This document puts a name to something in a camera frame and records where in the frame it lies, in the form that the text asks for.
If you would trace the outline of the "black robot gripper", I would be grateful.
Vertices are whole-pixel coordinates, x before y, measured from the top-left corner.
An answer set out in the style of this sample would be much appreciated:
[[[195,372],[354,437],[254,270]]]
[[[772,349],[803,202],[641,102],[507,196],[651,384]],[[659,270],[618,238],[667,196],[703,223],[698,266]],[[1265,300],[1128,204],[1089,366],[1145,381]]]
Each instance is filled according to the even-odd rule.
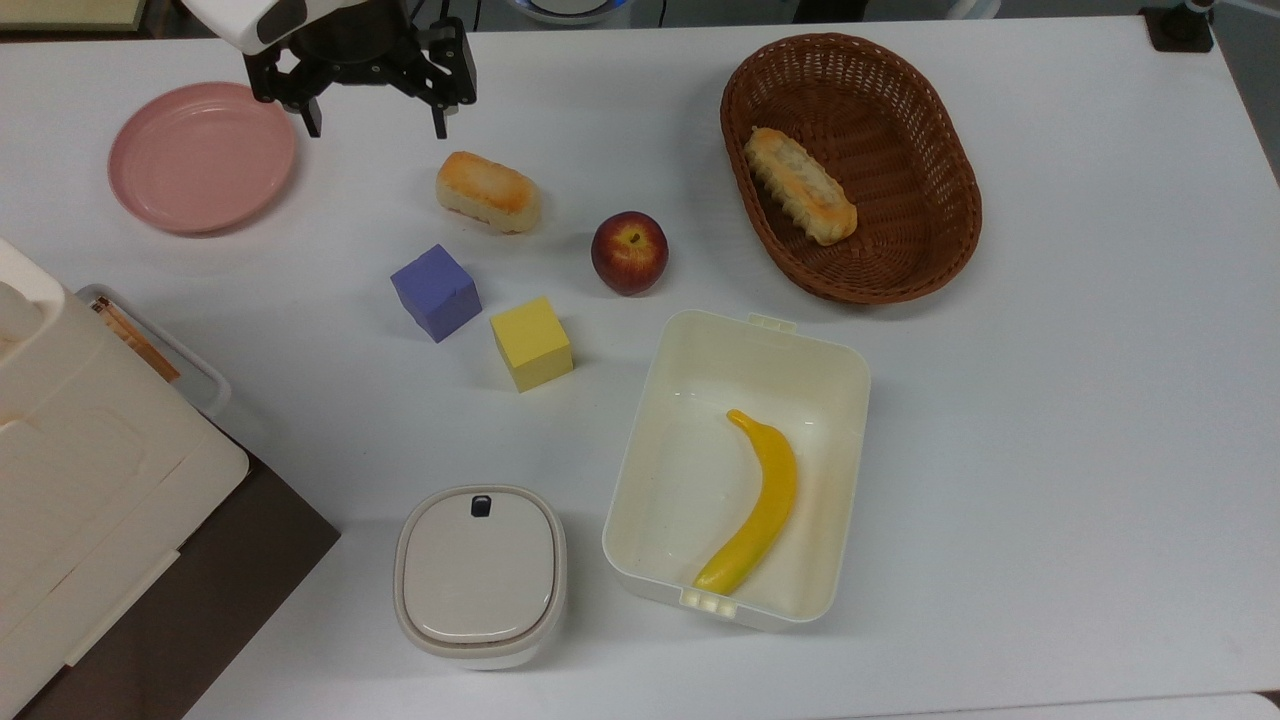
[[[297,63],[283,72],[280,53],[244,54],[253,96],[280,104],[321,136],[317,97],[330,83],[410,88],[428,104],[435,136],[448,137],[447,117],[476,102],[477,76],[465,23],[443,18],[413,28],[403,1],[358,1],[306,24],[291,36]]]

